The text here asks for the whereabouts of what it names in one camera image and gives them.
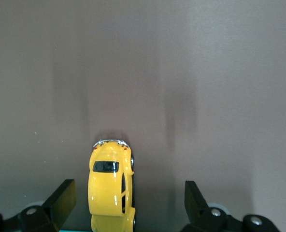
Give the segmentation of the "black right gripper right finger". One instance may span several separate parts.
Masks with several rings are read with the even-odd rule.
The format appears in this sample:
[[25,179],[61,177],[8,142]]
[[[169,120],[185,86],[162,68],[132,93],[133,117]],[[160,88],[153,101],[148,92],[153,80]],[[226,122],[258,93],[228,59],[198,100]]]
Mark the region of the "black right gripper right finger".
[[183,232],[278,232],[268,218],[246,215],[242,221],[226,213],[220,207],[209,206],[194,181],[185,182],[184,205],[189,224]]

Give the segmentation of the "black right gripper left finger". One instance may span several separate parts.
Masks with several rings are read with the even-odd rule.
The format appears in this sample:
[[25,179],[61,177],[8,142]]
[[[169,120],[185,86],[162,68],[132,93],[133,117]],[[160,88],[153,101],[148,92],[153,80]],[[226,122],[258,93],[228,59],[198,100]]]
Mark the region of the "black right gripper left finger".
[[32,205],[2,223],[4,232],[58,232],[76,204],[75,180],[66,179],[42,205]]

